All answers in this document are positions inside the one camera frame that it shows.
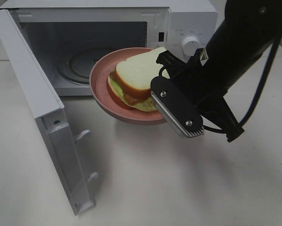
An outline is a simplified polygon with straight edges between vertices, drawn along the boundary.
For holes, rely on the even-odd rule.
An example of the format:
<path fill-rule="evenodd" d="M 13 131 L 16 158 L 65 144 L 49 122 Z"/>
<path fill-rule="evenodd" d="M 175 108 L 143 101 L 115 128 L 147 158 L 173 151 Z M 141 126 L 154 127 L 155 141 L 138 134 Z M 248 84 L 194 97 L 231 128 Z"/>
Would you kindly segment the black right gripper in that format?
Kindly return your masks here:
<path fill-rule="evenodd" d="M 208 82 L 196 68 L 196 57 L 191 57 L 187 63 L 174 56 L 168 50 L 161 52 L 156 63 L 170 69 L 170 78 L 178 89 L 191 101 L 197 112 L 218 126 L 212 128 L 204 125 L 207 131 L 225 134 L 227 141 L 238 138 L 244 129 L 235 118 L 224 99 L 227 89 Z"/>

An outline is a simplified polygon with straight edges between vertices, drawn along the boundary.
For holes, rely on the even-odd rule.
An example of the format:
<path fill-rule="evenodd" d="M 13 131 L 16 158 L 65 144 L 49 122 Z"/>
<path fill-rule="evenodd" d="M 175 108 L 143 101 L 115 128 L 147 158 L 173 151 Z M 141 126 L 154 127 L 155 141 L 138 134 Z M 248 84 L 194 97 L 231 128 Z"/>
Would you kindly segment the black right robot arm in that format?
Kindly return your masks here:
<path fill-rule="evenodd" d="M 151 81 L 157 110 L 181 136 L 191 138 L 205 130 L 225 134 L 232 142 L 252 116 L 282 39 L 282 0 L 229 0 L 225 18 L 205 48 L 187 62 L 169 51 L 159 54 L 162 65 Z M 225 94 L 270 49 L 248 111 L 237 121 Z"/>

